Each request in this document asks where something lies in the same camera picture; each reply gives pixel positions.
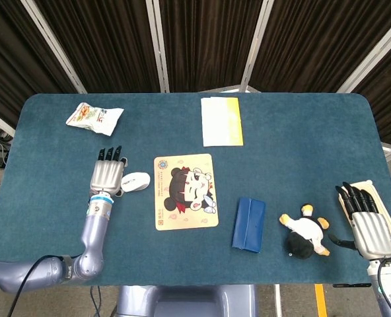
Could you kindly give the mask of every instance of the wallet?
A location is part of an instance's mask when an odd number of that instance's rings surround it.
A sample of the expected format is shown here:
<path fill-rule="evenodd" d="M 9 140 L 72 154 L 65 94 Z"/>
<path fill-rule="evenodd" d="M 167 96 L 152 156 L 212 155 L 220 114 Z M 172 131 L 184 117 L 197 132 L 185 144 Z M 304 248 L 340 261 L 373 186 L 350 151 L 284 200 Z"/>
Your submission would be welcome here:
<path fill-rule="evenodd" d="M 240 198 L 234 228 L 232 247 L 259 253 L 262 248 L 262 235 L 266 203 L 247 197 Z"/>

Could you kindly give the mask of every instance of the cartoon girl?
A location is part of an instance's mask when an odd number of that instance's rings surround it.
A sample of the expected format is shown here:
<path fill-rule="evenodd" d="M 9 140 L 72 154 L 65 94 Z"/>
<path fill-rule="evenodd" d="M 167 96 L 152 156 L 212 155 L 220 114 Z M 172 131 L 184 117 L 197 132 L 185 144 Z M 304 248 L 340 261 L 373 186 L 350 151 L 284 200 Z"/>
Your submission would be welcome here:
<path fill-rule="evenodd" d="M 204 208 L 206 213 L 216 213 L 216 203 L 213 201 L 210 173 L 204 174 L 199 168 L 192 171 L 188 167 L 174 168 L 169 185 L 169 196 L 164 200 L 164 207 L 172 211 L 178 208 L 185 213 L 186 208 L 197 211 Z"/>

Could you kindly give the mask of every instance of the chip bag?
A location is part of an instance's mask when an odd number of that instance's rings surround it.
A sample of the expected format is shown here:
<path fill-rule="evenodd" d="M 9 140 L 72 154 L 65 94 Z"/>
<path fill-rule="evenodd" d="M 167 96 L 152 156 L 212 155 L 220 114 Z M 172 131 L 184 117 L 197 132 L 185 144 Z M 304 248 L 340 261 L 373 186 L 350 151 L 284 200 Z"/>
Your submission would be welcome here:
<path fill-rule="evenodd" d="M 120 108 L 102 109 L 92 107 L 86 102 L 82 102 L 68 118 L 66 124 L 111 136 L 123 111 L 124 109 Z"/>

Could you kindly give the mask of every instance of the black wire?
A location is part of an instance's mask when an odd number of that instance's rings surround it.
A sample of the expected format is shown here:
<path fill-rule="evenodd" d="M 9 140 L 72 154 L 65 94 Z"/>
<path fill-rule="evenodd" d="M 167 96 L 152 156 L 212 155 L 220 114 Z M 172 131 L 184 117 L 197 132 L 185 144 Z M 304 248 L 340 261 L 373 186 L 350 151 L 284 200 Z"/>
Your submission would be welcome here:
<path fill-rule="evenodd" d="M 383 295 L 386 303 L 388 304 L 389 308 L 391 309 L 391 302 L 389 301 L 388 297 L 386 296 L 386 293 L 385 293 L 385 291 L 383 289 L 383 286 L 382 286 L 382 281 L 380 280 L 380 270 L 382 269 L 382 266 L 384 266 L 386 264 L 386 262 L 391 262 L 391 258 L 383 259 L 381 261 L 381 263 L 379 264 L 379 268 L 378 268 L 378 285 L 379 285 L 380 291 L 382 291 L 382 295 Z"/>
<path fill-rule="evenodd" d="M 9 135 L 8 133 L 0 129 L 0 142 L 9 142 L 12 141 L 12 139 L 13 139 L 12 135 Z"/>
<path fill-rule="evenodd" d="M 15 306 L 17 305 L 17 302 L 18 302 L 18 299 L 19 299 L 19 295 L 21 295 L 21 291 L 22 289 L 24 288 L 25 286 L 25 283 L 26 283 L 26 280 L 30 277 L 31 273 L 34 271 L 34 269 L 45 259 L 48 259 L 48 258 L 58 258 L 60 260 L 62 260 L 63 258 L 61 256 L 51 256 L 51 255 L 47 255 L 47 256 L 42 256 L 40 259 L 38 259 L 37 261 L 34 262 L 34 264 L 32 265 L 32 267 L 28 270 L 28 273 L 25 275 L 24 279 L 22 280 L 22 283 L 17 291 L 17 294 L 15 295 L 15 299 L 13 300 L 13 303 L 11 305 L 11 309 L 9 310 L 9 313 L 8 313 L 8 317 L 11 317 L 12 316 L 12 313 L 13 313 L 13 310 L 15 309 Z"/>
<path fill-rule="evenodd" d="M 94 296 L 92 294 L 93 287 L 94 286 L 90 287 L 90 297 L 91 297 L 92 304 L 94 305 L 94 309 L 96 310 L 94 317 L 96 317 L 96 316 L 100 317 L 100 309 L 102 308 L 102 293 L 100 292 L 100 286 L 97 286 L 98 298 L 99 298 L 98 307 L 97 307 L 96 301 L 95 301 Z"/>
<path fill-rule="evenodd" d="M 117 309 L 118 309 L 118 305 L 115 305 L 113 311 L 110 313 L 110 317 L 115 317 Z"/>

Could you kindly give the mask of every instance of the robot finger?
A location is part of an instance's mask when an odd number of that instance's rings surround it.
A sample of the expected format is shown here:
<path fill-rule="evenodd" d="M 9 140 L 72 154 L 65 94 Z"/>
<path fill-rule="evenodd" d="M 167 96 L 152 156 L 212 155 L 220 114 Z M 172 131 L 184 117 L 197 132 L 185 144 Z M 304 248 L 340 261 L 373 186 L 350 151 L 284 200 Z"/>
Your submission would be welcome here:
<path fill-rule="evenodd" d="M 106 154 L 106 160 L 112 160 L 112 153 L 113 153 L 113 151 L 114 151 L 113 147 L 108 149 L 108 154 Z"/>
<path fill-rule="evenodd" d="M 98 153 L 98 160 L 104 160 L 104 150 L 105 149 L 101 149 Z"/>
<path fill-rule="evenodd" d="M 329 239 L 336 244 L 337 246 L 341 246 L 342 248 L 352 249 L 356 250 L 354 241 L 348 241 L 348 240 L 340 240 L 332 233 L 328 234 Z"/>
<path fill-rule="evenodd" d="M 355 211 L 354 212 L 361 211 L 359 198 L 358 198 L 357 194 L 354 192 L 354 189 L 347 182 L 342 182 L 342 184 L 347 189 L 349 196 L 354 201 L 354 207 L 355 207 Z"/>
<path fill-rule="evenodd" d="M 366 211 L 367 213 L 370 212 L 369 205 L 367 203 L 366 197 L 363 195 L 361 190 L 359 190 L 357 187 L 353 187 L 354 192 L 359 197 L 360 205 L 361 205 L 361 211 Z"/>
<path fill-rule="evenodd" d="M 370 206 L 370 211 L 373 212 L 373 213 L 379 213 L 378 212 L 378 207 L 376 206 L 376 203 L 374 202 L 374 199 L 372 197 L 371 194 L 368 193 L 368 191 L 366 190 L 362 190 L 361 191 L 363 193 L 363 195 L 366 197 L 366 200 Z"/>
<path fill-rule="evenodd" d="M 337 192 L 341 195 L 343 204 L 345 205 L 345 209 L 347 210 L 347 214 L 350 220 L 353 219 L 353 213 L 356 212 L 354 207 L 354 202 L 351 197 L 348 196 L 347 192 L 343 190 L 339 186 L 335 186 Z"/>
<path fill-rule="evenodd" d="M 119 161 L 119 156 L 121 155 L 121 150 L 122 150 L 121 146 L 116 148 L 116 151 L 115 151 L 115 154 L 114 154 L 114 158 L 113 158 L 113 160 L 115 160 L 116 162 Z"/>

